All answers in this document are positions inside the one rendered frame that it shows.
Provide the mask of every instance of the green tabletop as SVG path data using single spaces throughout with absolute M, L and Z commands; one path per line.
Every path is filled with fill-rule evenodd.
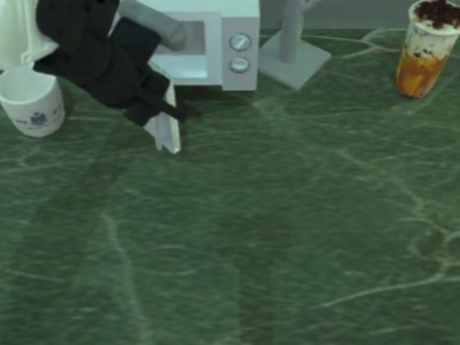
M 298 92 L 181 88 L 177 155 L 64 82 L 57 134 L 2 114 L 0 344 L 460 344 L 460 47 L 412 100 L 404 35 L 307 32 Z

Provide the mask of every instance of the white stand base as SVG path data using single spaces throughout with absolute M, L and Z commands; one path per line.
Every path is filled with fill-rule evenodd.
M 260 48 L 259 71 L 298 91 L 331 58 L 331 53 L 300 40 L 295 62 L 284 63 L 280 59 L 280 37 L 278 32 Z

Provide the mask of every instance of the plastic cup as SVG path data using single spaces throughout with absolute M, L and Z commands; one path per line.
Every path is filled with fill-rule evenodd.
M 415 8 L 423 1 L 409 8 L 410 23 L 396 73 L 396 87 L 411 98 L 430 92 L 460 35 L 460 29 L 451 25 L 435 29 L 431 21 L 420 20 Z
M 35 72 L 31 65 L 0 75 L 0 103 L 15 127 L 28 137 L 47 137 L 64 122 L 63 96 L 57 78 Z

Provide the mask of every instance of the brown stain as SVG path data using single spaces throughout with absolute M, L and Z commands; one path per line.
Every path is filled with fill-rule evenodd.
M 446 60 L 423 55 L 416 57 L 403 49 L 396 73 L 397 88 L 406 96 L 424 97 L 438 80 Z

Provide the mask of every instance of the gray wall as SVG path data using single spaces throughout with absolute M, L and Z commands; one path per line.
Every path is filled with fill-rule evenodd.
M 262 28 L 279 28 L 284 0 L 260 0 Z M 307 29 L 406 28 L 415 0 L 323 0 L 305 18 Z

